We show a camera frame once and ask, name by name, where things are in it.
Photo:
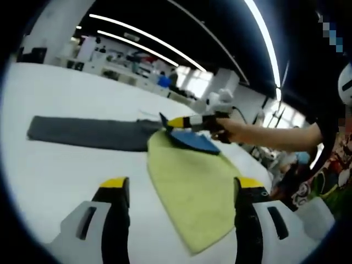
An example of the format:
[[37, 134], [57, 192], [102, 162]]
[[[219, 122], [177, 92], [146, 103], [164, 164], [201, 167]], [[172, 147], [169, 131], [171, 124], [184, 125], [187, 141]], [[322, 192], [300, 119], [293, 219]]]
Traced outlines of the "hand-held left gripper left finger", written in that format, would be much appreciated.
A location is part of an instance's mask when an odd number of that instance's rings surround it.
[[129, 263], [129, 178], [102, 183], [60, 224], [51, 254], [60, 263]]

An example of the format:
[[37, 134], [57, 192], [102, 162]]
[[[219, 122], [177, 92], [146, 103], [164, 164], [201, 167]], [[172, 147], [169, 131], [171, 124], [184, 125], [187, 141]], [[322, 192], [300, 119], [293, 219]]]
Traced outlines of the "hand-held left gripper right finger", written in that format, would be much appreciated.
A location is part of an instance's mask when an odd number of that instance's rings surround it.
[[234, 178], [234, 208], [236, 263], [302, 263], [303, 225], [285, 204]]

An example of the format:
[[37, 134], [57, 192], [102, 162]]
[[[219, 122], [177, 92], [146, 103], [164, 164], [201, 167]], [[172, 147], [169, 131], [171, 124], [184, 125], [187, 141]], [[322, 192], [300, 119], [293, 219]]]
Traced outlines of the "person's right hand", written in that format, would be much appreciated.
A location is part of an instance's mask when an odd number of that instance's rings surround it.
[[217, 118], [217, 124], [221, 129], [211, 133], [211, 138], [220, 141], [225, 136], [229, 142], [243, 143], [245, 142], [245, 133], [248, 126], [229, 118]]

